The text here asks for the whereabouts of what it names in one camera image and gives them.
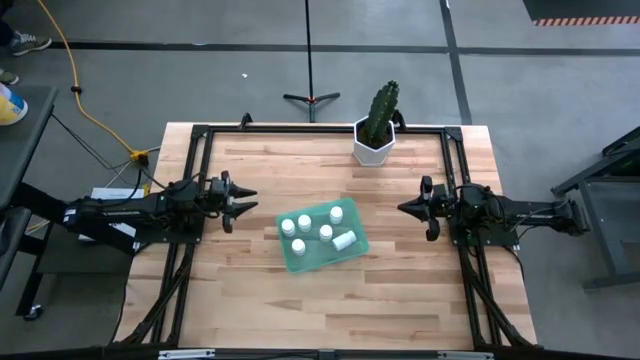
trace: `person's foot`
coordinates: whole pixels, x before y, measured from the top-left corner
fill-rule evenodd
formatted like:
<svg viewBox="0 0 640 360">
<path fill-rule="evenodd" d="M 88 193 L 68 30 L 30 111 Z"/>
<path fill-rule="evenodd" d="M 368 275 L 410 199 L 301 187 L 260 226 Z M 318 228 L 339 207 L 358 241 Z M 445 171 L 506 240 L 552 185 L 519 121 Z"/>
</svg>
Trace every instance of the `person's foot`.
<svg viewBox="0 0 640 360">
<path fill-rule="evenodd" d="M 51 45 L 51 38 L 15 32 L 9 47 L 13 56 L 22 56 L 33 50 L 44 50 Z"/>
<path fill-rule="evenodd" d="M 20 78 L 18 77 L 18 75 L 0 69 L 0 82 L 1 83 L 5 84 L 5 85 L 14 85 L 18 81 L 20 81 Z"/>
</svg>

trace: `yellow cable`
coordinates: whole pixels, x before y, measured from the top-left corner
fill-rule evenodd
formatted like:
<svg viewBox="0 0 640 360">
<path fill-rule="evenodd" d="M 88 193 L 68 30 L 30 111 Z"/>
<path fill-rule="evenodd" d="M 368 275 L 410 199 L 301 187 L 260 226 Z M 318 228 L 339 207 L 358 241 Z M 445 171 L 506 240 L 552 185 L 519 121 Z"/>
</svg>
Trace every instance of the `yellow cable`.
<svg viewBox="0 0 640 360">
<path fill-rule="evenodd" d="M 69 43 L 67 43 L 67 38 L 62 33 L 62 30 L 60 30 L 58 23 L 56 23 L 56 20 L 53 18 L 53 16 L 49 12 L 49 9 L 47 9 L 47 7 L 44 5 L 42 0 L 38 0 L 38 4 L 40 4 L 40 7 L 42 7 L 42 10 L 45 12 L 45 14 L 47 14 L 47 16 L 49 17 L 49 20 L 51 20 L 51 23 L 58 31 L 58 35 L 60 35 L 60 38 L 64 43 L 64 47 L 67 49 L 67 54 L 69 55 L 69 60 L 71 61 L 71 70 L 73 71 L 73 85 L 79 88 L 80 85 L 78 83 L 78 73 L 76 71 L 76 63 L 73 60 L 73 55 L 71 54 Z M 120 142 L 120 144 L 122 144 L 122 146 L 124 146 L 127 149 L 127 151 L 129 151 L 129 153 L 131 154 L 131 159 L 133 161 L 136 161 L 137 159 L 139 159 L 141 155 L 147 156 L 149 154 L 149 152 L 146 150 L 142 150 L 142 151 L 134 150 L 131 146 L 129 146 L 129 144 L 127 144 L 124 140 L 122 140 L 122 138 L 118 136 L 118 134 L 116 134 L 115 131 L 109 129 L 109 127 L 107 127 L 105 124 L 101 123 L 100 121 L 96 120 L 93 116 L 89 115 L 82 107 L 82 103 L 80 103 L 80 94 L 77 92 L 74 92 L 74 95 L 76 96 L 76 104 L 78 105 L 78 109 L 80 110 L 82 115 L 84 115 L 87 119 L 91 120 L 94 124 L 100 126 L 103 130 L 105 130 L 106 132 L 111 134 L 116 140 L 118 140 L 118 142 Z"/>
</svg>

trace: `floor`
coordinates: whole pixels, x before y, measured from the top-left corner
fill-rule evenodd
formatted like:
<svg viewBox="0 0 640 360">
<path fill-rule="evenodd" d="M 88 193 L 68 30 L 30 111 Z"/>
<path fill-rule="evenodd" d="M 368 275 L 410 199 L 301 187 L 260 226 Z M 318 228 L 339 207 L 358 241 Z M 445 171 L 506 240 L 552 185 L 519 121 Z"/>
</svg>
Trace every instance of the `floor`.
<svg viewBox="0 0 640 360">
<path fill-rule="evenodd" d="M 454 84 L 450 56 L 427 51 L 447 45 L 439 0 L 310 3 L 315 44 L 378 46 L 370 53 L 357 52 L 362 47 L 355 46 L 314 54 L 316 95 L 342 93 L 318 110 L 319 122 L 359 119 L 375 89 L 395 79 L 401 88 L 399 106 L 408 122 L 471 121 L 489 126 L 504 192 L 514 199 L 551 200 L 551 186 L 593 162 L 603 146 L 638 126 L 638 56 L 460 55 L 468 105 L 459 106 L 461 88 Z M 305 42 L 302 0 L 47 0 L 46 4 L 74 41 Z M 449 0 L 448 4 L 458 46 L 640 48 L 640 25 L 536 28 L 521 1 Z M 18 1 L 5 20 L 24 32 L 58 38 L 33 0 Z M 379 51 L 382 45 L 419 51 L 385 53 Z M 291 51 L 77 50 L 74 54 L 85 107 L 127 142 L 144 149 L 160 144 L 168 121 L 239 121 L 250 112 L 256 121 L 306 122 L 305 108 L 281 98 L 285 92 L 307 95 L 306 57 L 295 47 L 283 49 Z M 0 64 L 18 73 L 22 84 L 58 87 L 55 113 L 114 163 L 125 158 L 124 149 L 75 108 L 63 50 L 19 59 L 2 54 Z M 467 106 L 470 116 L 464 114 Z M 112 176 L 80 151 L 60 126 L 50 123 L 27 181 L 73 199 Z M 125 177 L 134 181 L 134 171 Z M 636 344 L 640 286 L 582 291 L 583 281 L 604 275 L 592 236 L 531 231 L 524 237 L 521 258 L 540 344 L 640 356 Z M 0 303 L 17 301 L 31 262 L 26 256 L 18 258 Z M 39 293 L 47 304 L 41 319 L 23 322 L 11 316 L 12 305 L 0 308 L 0 353 L 105 344 L 117 322 L 124 280 L 105 275 L 46 277 Z"/>
</svg>

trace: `wooden table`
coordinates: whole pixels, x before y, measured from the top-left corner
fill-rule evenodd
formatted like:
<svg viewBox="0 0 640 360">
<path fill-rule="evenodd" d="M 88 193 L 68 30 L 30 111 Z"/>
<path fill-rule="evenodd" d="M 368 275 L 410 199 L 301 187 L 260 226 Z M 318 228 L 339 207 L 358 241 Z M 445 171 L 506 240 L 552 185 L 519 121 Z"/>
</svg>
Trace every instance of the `wooden table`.
<svg viewBox="0 0 640 360">
<path fill-rule="evenodd" d="M 182 178 L 192 125 L 167 124 L 155 172 L 160 182 Z M 500 192 L 487 127 L 462 129 L 471 180 Z M 238 185 L 258 191 L 260 204 L 234 224 L 232 234 L 223 232 L 219 220 L 206 223 L 181 347 L 472 348 L 460 262 L 446 225 L 428 243 L 425 224 L 396 210 L 418 195 L 421 175 L 444 182 L 436 136 L 398 136 L 381 168 L 358 165 L 350 134 L 219 133 L 213 145 L 208 177 L 229 170 Z M 276 215 L 341 197 L 357 202 L 369 253 L 309 273 L 288 273 Z M 117 338 L 128 335 L 156 300 L 166 252 L 166 245 L 157 244 L 135 258 Z M 487 260 L 496 301 L 535 342 L 517 262 L 493 247 Z M 488 339 L 484 306 L 478 310 Z"/>
</svg>

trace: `translucent tray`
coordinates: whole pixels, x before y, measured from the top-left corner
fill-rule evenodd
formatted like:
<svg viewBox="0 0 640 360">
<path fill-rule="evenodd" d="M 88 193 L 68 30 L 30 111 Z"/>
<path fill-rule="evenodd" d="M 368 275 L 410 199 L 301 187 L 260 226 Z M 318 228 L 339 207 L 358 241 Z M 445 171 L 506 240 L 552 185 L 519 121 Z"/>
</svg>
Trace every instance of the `translucent tray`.
<svg viewBox="0 0 640 360">
<path fill-rule="evenodd" d="M 329 221 L 329 211 L 334 206 L 340 206 L 342 208 L 342 222 L 338 225 L 334 225 Z M 303 214 L 307 214 L 311 218 L 311 230 L 309 232 L 302 232 L 298 227 L 298 217 Z M 286 219 L 291 219 L 296 226 L 296 233 L 291 237 L 285 236 L 280 226 Z M 322 225 L 331 226 L 333 229 L 333 238 L 352 230 L 356 234 L 356 241 L 342 251 L 336 251 L 333 248 L 331 240 L 327 242 L 320 240 L 319 232 Z M 276 218 L 276 226 L 278 227 L 278 235 L 280 236 L 285 265 L 287 266 L 287 270 L 292 273 L 317 269 L 325 265 L 364 255 L 369 251 L 369 242 L 362 229 L 356 203 L 351 198 L 335 200 L 310 208 L 281 214 Z M 302 256 L 294 254 L 293 250 L 291 250 L 291 243 L 295 239 L 302 239 L 305 243 L 306 251 Z"/>
</svg>

